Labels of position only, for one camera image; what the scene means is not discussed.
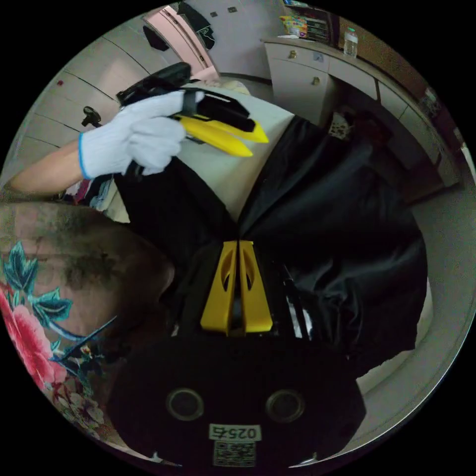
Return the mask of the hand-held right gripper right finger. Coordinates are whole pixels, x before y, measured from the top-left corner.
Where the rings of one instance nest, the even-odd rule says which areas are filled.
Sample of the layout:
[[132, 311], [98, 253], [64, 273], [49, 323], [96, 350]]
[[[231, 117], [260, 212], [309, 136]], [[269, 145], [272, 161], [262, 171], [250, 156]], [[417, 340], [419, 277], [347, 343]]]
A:
[[251, 241], [239, 241], [239, 273], [245, 333], [269, 332], [272, 329], [273, 320]]

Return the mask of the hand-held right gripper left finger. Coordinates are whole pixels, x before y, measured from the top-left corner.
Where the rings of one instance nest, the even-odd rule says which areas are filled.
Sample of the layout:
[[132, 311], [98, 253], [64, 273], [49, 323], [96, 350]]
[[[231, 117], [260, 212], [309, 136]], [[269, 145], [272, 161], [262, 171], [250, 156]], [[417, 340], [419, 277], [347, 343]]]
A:
[[223, 243], [200, 320], [201, 328], [205, 331], [229, 334], [237, 275], [237, 252], [236, 241]]

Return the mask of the person's left hand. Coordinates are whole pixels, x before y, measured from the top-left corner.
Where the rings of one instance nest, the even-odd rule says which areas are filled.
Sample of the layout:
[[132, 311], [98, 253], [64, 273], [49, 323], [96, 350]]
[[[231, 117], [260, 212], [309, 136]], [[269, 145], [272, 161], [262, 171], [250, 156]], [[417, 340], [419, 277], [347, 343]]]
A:
[[179, 153], [184, 127], [171, 117], [182, 112], [184, 99], [195, 106], [203, 92], [178, 90], [124, 107], [104, 126], [78, 139], [78, 161], [85, 179], [124, 175], [135, 162], [146, 175], [162, 172]]

